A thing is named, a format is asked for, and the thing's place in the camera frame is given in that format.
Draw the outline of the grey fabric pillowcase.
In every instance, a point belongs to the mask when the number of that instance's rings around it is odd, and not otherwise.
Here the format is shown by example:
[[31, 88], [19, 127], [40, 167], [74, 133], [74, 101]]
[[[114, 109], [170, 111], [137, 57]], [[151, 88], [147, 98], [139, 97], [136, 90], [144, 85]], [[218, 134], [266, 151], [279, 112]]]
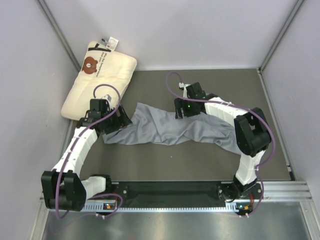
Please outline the grey fabric pillowcase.
[[216, 144], [226, 151], [240, 155], [235, 129], [212, 115], [176, 119], [174, 112], [138, 103], [131, 118], [132, 124], [110, 134], [104, 134], [105, 144], [160, 144], [173, 146], [187, 141]]

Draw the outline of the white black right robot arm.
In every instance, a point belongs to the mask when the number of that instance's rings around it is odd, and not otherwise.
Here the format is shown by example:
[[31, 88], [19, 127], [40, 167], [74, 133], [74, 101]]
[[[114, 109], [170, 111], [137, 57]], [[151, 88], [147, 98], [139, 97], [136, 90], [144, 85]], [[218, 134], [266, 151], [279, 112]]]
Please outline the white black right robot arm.
[[257, 182], [255, 166], [260, 163], [272, 140], [263, 110], [259, 107], [242, 109], [220, 97], [213, 97], [206, 103], [176, 98], [174, 105], [177, 119], [205, 113], [234, 127], [236, 145], [241, 155], [229, 192], [231, 198], [245, 198], [249, 195]]

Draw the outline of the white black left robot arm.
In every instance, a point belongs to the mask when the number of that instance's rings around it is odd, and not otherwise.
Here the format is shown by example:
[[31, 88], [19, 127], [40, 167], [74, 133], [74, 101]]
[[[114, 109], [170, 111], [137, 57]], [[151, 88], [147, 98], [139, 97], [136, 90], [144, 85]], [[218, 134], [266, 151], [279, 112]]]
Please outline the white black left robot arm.
[[122, 105], [110, 108], [105, 100], [91, 104], [85, 116], [77, 122], [74, 135], [59, 162], [41, 176], [45, 206], [58, 211], [79, 212], [86, 200], [96, 195], [109, 198], [114, 191], [111, 177], [107, 174], [93, 174], [81, 180], [81, 169], [100, 135], [112, 134], [131, 123]]

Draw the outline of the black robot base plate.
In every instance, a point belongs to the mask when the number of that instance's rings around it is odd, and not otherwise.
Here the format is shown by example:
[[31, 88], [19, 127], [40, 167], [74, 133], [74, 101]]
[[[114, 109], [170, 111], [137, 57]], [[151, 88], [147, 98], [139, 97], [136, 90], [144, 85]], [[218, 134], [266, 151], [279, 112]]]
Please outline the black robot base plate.
[[259, 200], [262, 187], [259, 183], [241, 187], [232, 181], [119, 181], [109, 182], [106, 193], [117, 193], [126, 199], [140, 195], [191, 196], [205, 195], [215, 200]]

